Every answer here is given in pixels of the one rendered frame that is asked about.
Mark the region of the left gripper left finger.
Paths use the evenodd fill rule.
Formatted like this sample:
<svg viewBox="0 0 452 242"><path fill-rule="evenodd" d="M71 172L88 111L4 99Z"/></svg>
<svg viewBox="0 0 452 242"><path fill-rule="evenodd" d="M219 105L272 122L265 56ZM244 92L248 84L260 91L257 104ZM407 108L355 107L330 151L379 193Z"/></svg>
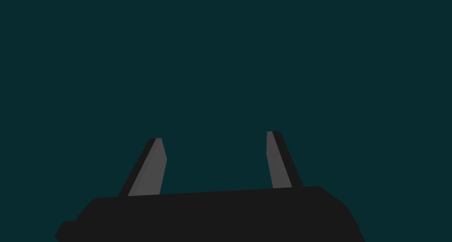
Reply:
<svg viewBox="0 0 452 242"><path fill-rule="evenodd" d="M118 196L158 195L166 163L167 156L162 138L149 139Z"/></svg>

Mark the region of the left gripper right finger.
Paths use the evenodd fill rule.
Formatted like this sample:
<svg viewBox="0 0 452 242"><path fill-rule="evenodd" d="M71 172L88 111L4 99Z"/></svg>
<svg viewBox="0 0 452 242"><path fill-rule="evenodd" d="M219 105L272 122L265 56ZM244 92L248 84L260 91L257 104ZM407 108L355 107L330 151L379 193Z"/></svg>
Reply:
<svg viewBox="0 0 452 242"><path fill-rule="evenodd" d="M267 132L266 157L273 188L303 186L289 149L280 132Z"/></svg>

